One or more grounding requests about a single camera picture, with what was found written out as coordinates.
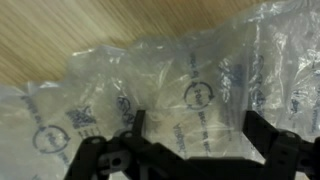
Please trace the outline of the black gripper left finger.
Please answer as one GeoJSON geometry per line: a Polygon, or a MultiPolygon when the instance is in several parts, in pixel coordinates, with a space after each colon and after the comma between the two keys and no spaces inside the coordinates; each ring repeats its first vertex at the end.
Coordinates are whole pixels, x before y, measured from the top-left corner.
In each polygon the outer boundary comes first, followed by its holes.
{"type": "Polygon", "coordinates": [[[134,135],[141,136],[143,133],[145,110],[138,110],[133,122],[132,132],[134,135]]]}

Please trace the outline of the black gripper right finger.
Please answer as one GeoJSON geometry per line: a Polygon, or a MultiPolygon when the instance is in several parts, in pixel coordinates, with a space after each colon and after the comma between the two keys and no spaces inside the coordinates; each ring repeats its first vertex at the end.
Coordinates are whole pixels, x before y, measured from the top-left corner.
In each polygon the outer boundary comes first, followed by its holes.
{"type": "Polygon", "coordinates": [[[279,131],[256,111],[245,113],[242,132],[265,159],[277,156],[274,145],[279,137],[279,131]]]}

